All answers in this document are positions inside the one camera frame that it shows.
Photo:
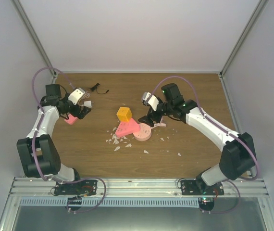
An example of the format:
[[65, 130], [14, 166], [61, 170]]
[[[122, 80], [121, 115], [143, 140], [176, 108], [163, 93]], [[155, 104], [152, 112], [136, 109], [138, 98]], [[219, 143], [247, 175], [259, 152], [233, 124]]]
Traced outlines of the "white usb charger plug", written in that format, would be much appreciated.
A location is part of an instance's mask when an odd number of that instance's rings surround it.
[[93, 102], [92, 101], [84, 101], [84, 106], [88, 107], [88, 108], [92, 108], [93, 107]]

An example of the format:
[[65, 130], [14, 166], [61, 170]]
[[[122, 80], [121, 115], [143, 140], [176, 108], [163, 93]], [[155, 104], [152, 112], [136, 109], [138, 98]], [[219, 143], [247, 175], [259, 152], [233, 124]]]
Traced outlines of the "round pink power strip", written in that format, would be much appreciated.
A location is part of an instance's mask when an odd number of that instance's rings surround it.
[[139, 123], [139, 131], [134, 132], [133, 136], [137, 141], [147, 141], [152, 135], [152, 130], [157, 127], [166, 127], [166, 124], [161, 122], [151, 127], [145, 123]]

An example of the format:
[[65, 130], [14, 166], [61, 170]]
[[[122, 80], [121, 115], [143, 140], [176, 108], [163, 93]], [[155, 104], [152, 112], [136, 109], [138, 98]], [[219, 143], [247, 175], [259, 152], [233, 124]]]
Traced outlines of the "pink plug adapter block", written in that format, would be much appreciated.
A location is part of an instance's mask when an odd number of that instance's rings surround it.
[[78, 120], [77, 117], [69, 114], [68, 117], [64, 121], [69, 125], [73, 125], [77, 120]]

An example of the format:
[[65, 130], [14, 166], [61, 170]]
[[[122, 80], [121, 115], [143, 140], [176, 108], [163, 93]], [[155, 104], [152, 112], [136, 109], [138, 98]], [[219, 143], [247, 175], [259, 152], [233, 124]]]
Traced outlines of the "pink triangular power socket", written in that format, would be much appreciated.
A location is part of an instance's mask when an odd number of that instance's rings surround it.
[[135, 132], [140, 131], [139, 124], [131, 118], [129, 122], [121, 122], [115, 132], [115, 135], [120, 138]]

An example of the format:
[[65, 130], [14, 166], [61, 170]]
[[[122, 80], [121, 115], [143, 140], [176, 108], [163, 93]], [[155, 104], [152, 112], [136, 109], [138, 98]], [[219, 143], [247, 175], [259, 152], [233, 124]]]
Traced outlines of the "black power adapter with cable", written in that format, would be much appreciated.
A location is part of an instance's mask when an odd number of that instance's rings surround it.
[[83, 90], [88, 90], [90, 92], [96, 92], [99, 95], [104, 95], [107, 94], [109, 92], [109, 90], [106, 90], [105, 92], [99, 92], [98, 91], [98, 87], [100, 86], [100, 83], [96, 83], [94, 86], [92, 87], [82, 87]]

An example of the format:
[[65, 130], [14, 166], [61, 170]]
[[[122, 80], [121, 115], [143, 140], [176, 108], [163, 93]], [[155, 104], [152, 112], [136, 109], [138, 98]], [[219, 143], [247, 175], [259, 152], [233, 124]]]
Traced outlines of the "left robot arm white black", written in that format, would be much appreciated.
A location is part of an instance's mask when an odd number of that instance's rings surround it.
[[78, 194], [82, 190], [80, 176], [76, 169], [61, 163], [52, 133], [59, 118], [72, 124], [77, 119], [83, 119], [91, 108], [79, 104], [88, 96], [82, 88], [75, 88], [64, 95], [62, 90], [59, 84], [46, 86], [46, 95], [37, 107], [36, 122], [27, 137], [19, 139], [16, 146], [26, 177], [66, 182], [66, 190]]

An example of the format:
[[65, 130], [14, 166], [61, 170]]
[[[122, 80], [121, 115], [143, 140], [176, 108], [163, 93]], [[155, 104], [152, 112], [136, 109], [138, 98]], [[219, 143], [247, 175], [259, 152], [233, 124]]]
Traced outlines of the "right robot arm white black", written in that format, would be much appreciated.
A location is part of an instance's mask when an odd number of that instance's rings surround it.
[[141, 101], [149, 107], [139, 122], [149, 126], [161, 121], [163, 116], [173, 117], [205, 135], [221, 151], [218, 164], [196, 177], [196, 189], [207, 195], [213, 187], [224, 180], [236, 180], [257, 165], [253, 138], [248, 133], [238, 133], [209, 116], [194, 100], [184, 100], [175, 83], [161, 88], [165, 100], [150, 92]]

